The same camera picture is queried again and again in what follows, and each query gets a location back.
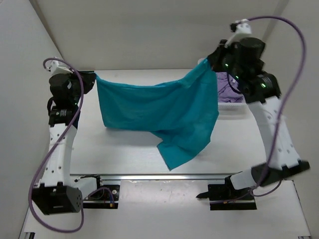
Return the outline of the purple t shirt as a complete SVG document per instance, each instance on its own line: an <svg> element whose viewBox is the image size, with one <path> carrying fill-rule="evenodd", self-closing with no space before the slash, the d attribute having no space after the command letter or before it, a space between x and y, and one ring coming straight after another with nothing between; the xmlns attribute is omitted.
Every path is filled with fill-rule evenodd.
<svg viewBox="0 0 319 239"><path fill-rule="evenodd" d="M218 101L220 103L242 103L244 97L237 93L238 83L226 72L217 72Z"/></svg>

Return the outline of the teal t shirt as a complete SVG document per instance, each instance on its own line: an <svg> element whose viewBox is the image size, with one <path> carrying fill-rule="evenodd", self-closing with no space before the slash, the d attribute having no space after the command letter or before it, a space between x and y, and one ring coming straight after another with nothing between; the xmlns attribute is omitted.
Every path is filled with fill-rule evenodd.
<svg viewBox="0 0 319 239"><path fill-rule="evenodd" d="M210 143L219 112L217 77L207 59L183 78L153 86L96 81L104 126L160 138L157 148L169 170Z"/></svg>

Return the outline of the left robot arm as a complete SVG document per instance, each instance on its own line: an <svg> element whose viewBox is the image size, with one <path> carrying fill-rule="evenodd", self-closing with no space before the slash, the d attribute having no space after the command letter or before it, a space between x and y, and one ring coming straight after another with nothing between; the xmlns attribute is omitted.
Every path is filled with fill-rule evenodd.
<svg viewBox="0 0 319 239"><path fill-rule="evenodd" d="M75 73L56 74L49 79L52 98L48 101L50 148L42 178L32 190L31 198L45 215L77 213L83 199L103 197L105 188L94 177L70 176L73 141L78 129L77 113L82 94L94 86L96 74L80 72L82 82Z"/></svg>

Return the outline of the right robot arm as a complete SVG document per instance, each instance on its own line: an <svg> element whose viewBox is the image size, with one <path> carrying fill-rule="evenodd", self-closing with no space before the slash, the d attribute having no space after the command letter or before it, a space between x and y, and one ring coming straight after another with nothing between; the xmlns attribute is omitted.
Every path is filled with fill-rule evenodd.
<svg viewBox="0 0 319 239"><path fill-rule="evenodd" d="M285 120L282 117L284 100L276 77L264 71L261 55L266 44L254 37L245 37L230 45L222 39L216 50L207 57L215 72L226 72L238 83L238 91L253 114L265 149L266 162L225 178L220 193L211 190L197 195L198 199L217 197L217 203L227 204L252 195L259 186L300 174L310 169L296 152Z"/></svg>

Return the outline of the white plastic basket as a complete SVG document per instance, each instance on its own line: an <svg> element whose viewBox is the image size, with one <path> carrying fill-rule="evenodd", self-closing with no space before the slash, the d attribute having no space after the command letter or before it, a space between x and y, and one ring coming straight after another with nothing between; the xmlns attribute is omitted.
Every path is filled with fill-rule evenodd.
<svg viewBox="0 0 319 239"><path fill-rule="evenodd" d="M217 77L216 73L213 73L209 69L206 58L200 58L197 62L200 67L204 68L204 82L213 86L213 92L218 94ZM218 101L218 110L220 112L229 112L229 114L244 114L246 111L244 100L242 103L220 103Z"/></svg>

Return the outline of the aluminium front rail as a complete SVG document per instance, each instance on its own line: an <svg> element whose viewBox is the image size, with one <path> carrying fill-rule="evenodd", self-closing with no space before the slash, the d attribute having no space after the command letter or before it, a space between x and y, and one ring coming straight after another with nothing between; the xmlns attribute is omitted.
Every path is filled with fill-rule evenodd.
<svg viewBox="0 0 319 239"><path fill-rule="evenodd" d="M71 174L72 178L99 175L103 181L169 181L169 180L221 180L232 174Z"/></svg>

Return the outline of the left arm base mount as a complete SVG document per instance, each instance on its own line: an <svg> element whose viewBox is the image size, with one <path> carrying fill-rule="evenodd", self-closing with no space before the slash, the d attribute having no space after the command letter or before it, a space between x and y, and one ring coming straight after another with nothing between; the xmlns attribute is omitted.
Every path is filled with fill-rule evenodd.
<svg viewBox="0 0 319 239"><path fill-rule="evenodd" d="M120 182L109 181L101 175L72 175L71 185L81 190L84 209L117 209Z"/></svg>

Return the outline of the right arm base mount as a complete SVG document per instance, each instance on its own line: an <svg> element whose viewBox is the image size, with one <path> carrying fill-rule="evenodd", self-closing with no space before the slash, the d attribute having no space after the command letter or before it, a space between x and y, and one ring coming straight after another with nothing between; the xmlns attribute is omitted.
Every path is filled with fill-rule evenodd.
<svg viewBox="0 0 319 239"><path fill-rule="evenodd" d="M208 191L197 199L209 199L211 211L256 210L256 202L248 189L231 190L226 184L208 184Z"/></svg>

